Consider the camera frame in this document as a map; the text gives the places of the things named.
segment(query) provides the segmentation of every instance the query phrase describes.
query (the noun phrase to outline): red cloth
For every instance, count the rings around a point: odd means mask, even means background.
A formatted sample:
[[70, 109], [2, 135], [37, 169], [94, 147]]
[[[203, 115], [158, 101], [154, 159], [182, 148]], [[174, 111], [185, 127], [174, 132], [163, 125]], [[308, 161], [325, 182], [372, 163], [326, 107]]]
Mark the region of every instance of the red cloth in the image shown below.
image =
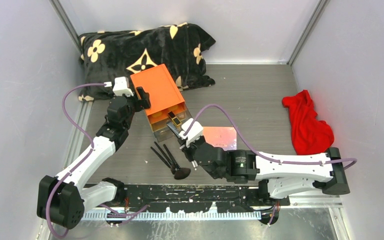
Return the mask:
[[325, 121], [316, 119], [317, 112], [309, 91], [286, 96], [282, 104], [289, 108], [292, 144], [298, 155], [323, 153], [334, 143], [331, 127]]

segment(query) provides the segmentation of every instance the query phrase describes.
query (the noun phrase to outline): robotic arm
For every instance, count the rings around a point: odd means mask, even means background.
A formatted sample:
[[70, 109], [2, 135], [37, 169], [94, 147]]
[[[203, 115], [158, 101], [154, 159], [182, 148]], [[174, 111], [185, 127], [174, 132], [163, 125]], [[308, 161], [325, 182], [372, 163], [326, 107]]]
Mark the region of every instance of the robotic arm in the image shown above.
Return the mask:
[[[83, 161], [91, 145], [55, 177], [47, 175], [40, 181], [37, 201], [37, 216], [40, 218], [46, 219], [46, 206], [51, 191], [67, 175], [50, 201], [49, 209], [50, 221], [67, 229], [74, 228], [84, 212], [106, 202], [122, 203], [126, 198], [124, 183], [112, 178], [105, 178], [99, 184], [84, 189], [87, 180], [98, 167], [125, 142], [134, 114], [151, 107], [149, 94], [137, 87], [138, 96], [134, 96], [125, 77], [116, 78], [112, 90], [115, 97], [109, 102], [105, 123], [93, 139], [94, 147], [89, 157]], [[271, 159], [320, 163], [279, 164], [250, 150], [224, 151], [220, 147], [213, 147], [206, 142], [199, 122], [195, 122], [187, 132], [192, 121], [191, 118], [183, 123], [181, 129], [174, 122], [167, 123], [167, 126], [177, 137], [180, 149], [195, 170], [201, 166], [214, 179], [225, 178], [236, 184], [257, 180], [258, 199], [264, 204], [273, 205], [273, 202], [290, 194], [314, 189], [321, 189], [328, 195], [350, 192], [342, 163], [324, 164], [341, 158], [337, 148], [329, 148], [326, 153], [301, 156], [259, 152]]]
[[109, 102], [105, 123], [93, 139], [92, 153], [77, 166], [91, 150], [90, 145], [72, 164], [55, 177], [47, 175], [40, 181], [37, 216], [46, 219], [46, 204], [51, 190], [67, 173], [69, 176], [59, 186], [57, 194], [51, 201], [50, 219], [53, 223], [72, 229], [79, 223], [84, 212], [102, 203], [124, 201], [126, 192], [124, 183], [121, 181], [105, 178], [93, 187], [84, 189], [84, 186], [98, 167], [125, 142], [134, 114], [151, 107], [149, 94], [141, 87], [137, 87], [136, 90], [140, 98], [135, 97], [129, 89], [127, 78], [115, 79], [112, 89], [115, 97]]
[[342, 163], [324, 164], [340, 159], [339, 150], [331, 147], [326, 153], [313, 155], [261, 155], [283, 161], [314, 162], [315, 165], [281, 164], [263, 159], [250, 150], [229, 150], [214, 147], [205, 141], [203, 127], [195, 122], [186, 134], [193, 119], [181, 125], [178, 131], [172, 123], [168, 127], [176, 135], [180, 149], [197, 169], [201, 166], [214, 179], [225, 178], [228, 182], [245, 184], [259, 181], [261, 199], [280, 200], [290, 194], [321, 189], [324, 194], [343, 195], [350, 193]]

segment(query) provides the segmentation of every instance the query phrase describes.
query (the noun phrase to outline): black pillow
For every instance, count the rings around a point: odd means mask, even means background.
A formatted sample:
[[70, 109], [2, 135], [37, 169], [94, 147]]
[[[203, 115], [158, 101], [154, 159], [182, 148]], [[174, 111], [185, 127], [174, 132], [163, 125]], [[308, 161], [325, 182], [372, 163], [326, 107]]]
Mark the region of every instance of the black pillow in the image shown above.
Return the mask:
[[[180, 90], [214, 85], [206, 72], [201, 52], [208, 50], [214, 40], [201, 27], [191, 23], [160, 26], [146, 31], [91, 32], [79, 36], [83, 54], [85, 82], [114, 82], [117, 77], [165, 64]], [[85, 87], [79, 100], [110, 99], [109, 87]]]

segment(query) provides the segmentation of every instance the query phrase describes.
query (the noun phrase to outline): cream flower pattern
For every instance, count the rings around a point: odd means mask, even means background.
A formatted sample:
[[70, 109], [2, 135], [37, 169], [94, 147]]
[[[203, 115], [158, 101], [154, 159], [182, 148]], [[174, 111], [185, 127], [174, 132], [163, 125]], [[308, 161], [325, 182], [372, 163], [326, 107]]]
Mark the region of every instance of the cream flower pattern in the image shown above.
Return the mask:
[[87, 56], [90, 58], [92, 63], [98, 60], [98, 55], [105, 50], [105, 44], [101, 43], [100, 39], [96, 39], [92, 46], [87, 50]]
[[178, 33], [179, 27], [182, 27], [182, 26], [187, 25], [187, 24], [188, 24], [187, 22], [184, 22], [184, 23], [179, 24], [179, 25], [164, 25], [161, 27], [170, 27], [170, 37], [171, 37], [171, 39], [174, 39], [176, 34]]
[[131, 31], [131, 32], [129, 32], [129, 34], [134, 34], [135, 36], [139, 35], [140, 33], [142, 33], [142, 31]]
[[143, 51], [139, 59], [136, 60], [132, 65], [126, 67], [126, 69], [134, 74], [137, 74], [139, 72], [142, 72], [145, 69], [150, 69], [156, 66], [157, 64], [154, 61], [152, 61], [150, 55], [148, 54], [147, 49], [145, 48], [145, 50]]
[[201, 59], [203, 59], [203, 55], [201, 54], [201, 43], [198, 44], [198, 47], [195, 47], [193, 55], [196, 58], [196, 64], [200, 64]]
[[85, 38], [86, 38], [86, 36], [82, 36], [81, 38], [80, 38], [80, 44], [83, 46], [83, 41], [85, 40]]
[[78, 100], [83, 102], [83, 101], [93, 101], [95, 98], [91, 97], [91, 96], [84, 96], [83, 94], [81, 96], [78, 96]]
[[182, 86], [182, 76], [179, 76], [179, 77], [176, 79], [175, 83], [176, 83], [177, 89], [179, 89], [180, 92], [183, 91], [183, 89], [187, 89], [187, 88], [189, 88], [188, 85], [186, 85], [186, 86]]

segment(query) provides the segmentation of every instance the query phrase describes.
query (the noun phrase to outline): orange drawer box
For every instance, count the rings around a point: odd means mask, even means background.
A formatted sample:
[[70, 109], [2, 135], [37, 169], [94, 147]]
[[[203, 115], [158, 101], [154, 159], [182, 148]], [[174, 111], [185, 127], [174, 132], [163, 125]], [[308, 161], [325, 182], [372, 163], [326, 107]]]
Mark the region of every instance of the orange drawer box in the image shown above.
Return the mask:
[[166, 65], [161, 64], [130, 77], [135, 88], [142, 87], [149, 93], [151, 108], [145, 109], [145, 113], [157, 141], [173, 137], [167, 127], [171, 121], [169, 112], [173, 112], [182, 123], [191, 118], [191, 114]]

